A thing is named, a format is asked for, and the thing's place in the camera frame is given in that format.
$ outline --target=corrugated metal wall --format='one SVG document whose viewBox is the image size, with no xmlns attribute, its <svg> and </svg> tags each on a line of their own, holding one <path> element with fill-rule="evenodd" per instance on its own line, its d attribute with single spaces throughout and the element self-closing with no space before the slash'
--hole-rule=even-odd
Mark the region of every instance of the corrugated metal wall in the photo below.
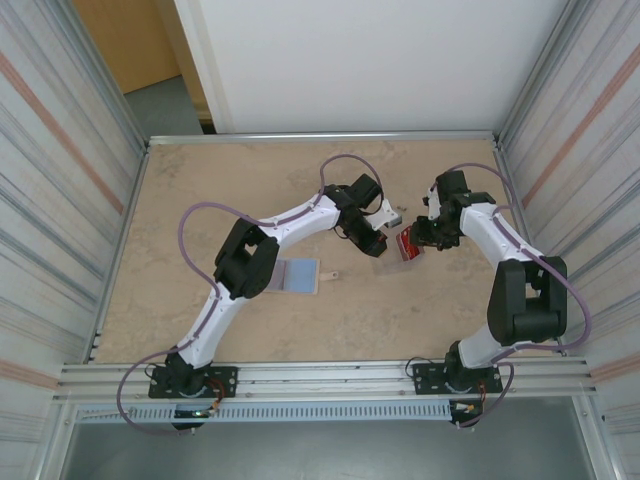
<svg viewBox="0 0 640 480">
<path fill-rule="evenodd" d="M 144 153 L 57 2 L 0 3 L 0 478 L 82 361 Z"/>
<path fill-rule="evenodd" d="M 591 2 L 505 143 L 534 243 L 565 258 L 594 314 L 579 353 L 633 478 L 640 478 L 639 65 L 640 2 Z M 575 302 L 570 308 L 575 338 L 582 316 Z"/>
</svg>

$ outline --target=orange stripe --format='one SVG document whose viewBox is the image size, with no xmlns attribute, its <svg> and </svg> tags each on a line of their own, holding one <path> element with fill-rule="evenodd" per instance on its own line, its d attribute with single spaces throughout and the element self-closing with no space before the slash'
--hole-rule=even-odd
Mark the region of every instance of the orange stripe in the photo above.
<svg viewBox="0 0 640 480">
<path fill-rule="evenodd" d="M 54 137 L 60 142 L 64 149 L 69 152 L 71 157 L 76 161 L 80 168 L 87 174 L 93 184 L 98 187 L 98 190 L 105 196 L 109 203 L 118 211 L 122 213 L 124 206 L 122 202 L 118 200 L 118 197 L 111 191 L 107 184 L 100 178 L 98 173 L 91 167 L 87 159 L 84 157 L 80 149 L 71 140 L 71 137 L 64 131 L 60 124 L 53 118 L 53 115 L 47 110 L 42 102 L 36 97 L 35 93 L 27 82 L 24 81 L 22 76 L 13 67 L 9 59 L 0 52 L 0 70 L 5 78 L 13 85 L 13 88 L 22 96 L 25 102 L 33 109 L 33 111 L 40 117 L 42 123 L 49 129 Z"/>
<path fill-rule="evenodd" d="M 36 387 L 55 390 L 58 388 L 58 379 L 38 372 L 31 368 L 23 367 L 17 363 L 0 360 L 0 378 L 6 378 L 15 382 L 27 383 Z"/>
<path fill-rule="evenodd" d="M 591 377 L 595 383 L 602 383 L 638 370 L 640 370 L 640 353 L 594 368 L 591 370 Z"/>
<path fill-rule="evenodd" d="M 536 183 L 534 183 L 533 187 L 531 187 L 529 193 L 524 196 L 522 204 L 525 208 L 531 203 L 531 200 L 533 199 L 535 194 L 538 193 L 538 190 L 540 190 L 542 185 L 544 185 L 547 179 L 558 167 L 560 162 L 564 160 L 564 158 L 569 154 L 571 149 L 578 142 L 578 140 L 580 140 L 580 137 L 582 137 L 587 128 L 589 128 L 589 125 L 593 123 L 595 118 L 605 109 L 611 99 L 627 82 L 638 65 L 640 65 L 640 45 L 635 48 L 629 58 L 627 58 L 627 60 L 622 64 L 620 69 L 616 72 L 611 81 L 609 81 L 605 89 L 600 94 L 600 96 L 596 100 L 596 103 L 593 104 L 591 110 L 589 110 L 589 113 L 587 113 L 587 115 L 582 119 L 580 124 L 573 131 L 573 133 L 564 142 L 562 147 L 560 147 L 560 150 L 557 151 L 555 156 L 551 159 L 551 162 L 549 162 L 549 165 L 545 167 L 538 180 L 536 180 Z"/>
</svg>

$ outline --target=metal rail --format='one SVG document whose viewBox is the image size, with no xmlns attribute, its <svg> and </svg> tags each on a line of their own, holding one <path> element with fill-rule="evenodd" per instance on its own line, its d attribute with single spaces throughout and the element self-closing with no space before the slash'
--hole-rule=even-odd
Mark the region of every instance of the metal rail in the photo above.
<svg viewBox="0 0 640 480">
<path fill-rule="evenodd" d="M 404 361 L 245 363 L 240 368 L 236 397 L 226 402 L 366 401 L 415 399 L 413 381 Z M 516 375 L 509 397 L 594 395 L 595 387 L 584 359 L 579 357 L 522 357 L 513 360 Z M 54 403 L 114 404 L 118 383 L 128 365 L 69 365 L 60 377 Z M 508 369 L 500 372 L 508 376 Z M 175 403 L 150 399 L 144 369 L 135 371 L 123 390 L 126 404 Z M 473 398 L 470 395 L 433 395 L 434 400 Z M 180 403 L 202 403 L 202 399 Z"/>
<path fill-rule="evenodd" d="M 493 132 L 489 130 L 433 130 L 414 132 L 226 133 L 218 135 L 172 135 L 152 136 L 149 141 L 149 145 L 407 140 L 493 140 Z"/>
</svg>

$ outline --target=white wall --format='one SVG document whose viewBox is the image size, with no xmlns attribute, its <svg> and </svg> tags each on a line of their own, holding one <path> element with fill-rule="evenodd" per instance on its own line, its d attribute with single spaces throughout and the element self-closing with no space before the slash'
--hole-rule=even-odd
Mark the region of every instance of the white wall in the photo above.
<svg viewBox="0 0 640 480">
<path fill-rule="evenodd" d="M 565 0 L 176 0 L 220 133 L 494 129 Z"/>
</svg>

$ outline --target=perforated metal strip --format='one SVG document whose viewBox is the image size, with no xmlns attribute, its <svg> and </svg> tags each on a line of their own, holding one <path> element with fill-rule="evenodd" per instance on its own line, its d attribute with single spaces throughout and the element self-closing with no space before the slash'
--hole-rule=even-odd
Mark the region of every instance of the perforated metal strip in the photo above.
<svg viewBox="0 0 640 480">
<path fill-rule="evenodd" d="M 197 410 L 193 405 L 135 405 L 129 416 L 140 423 L 183 423 L 176 419 L 176 408 Z M 367 402 L 264 402 L 223 403 L 217 414 L 198 419 L 204 422 L 313 422 L 350 420 L 451 420 L 447 400 L 403 400 Z M 112 405 L 92 406 L 78 414 L 80 423 L 123 422 Z"/>
</svg>

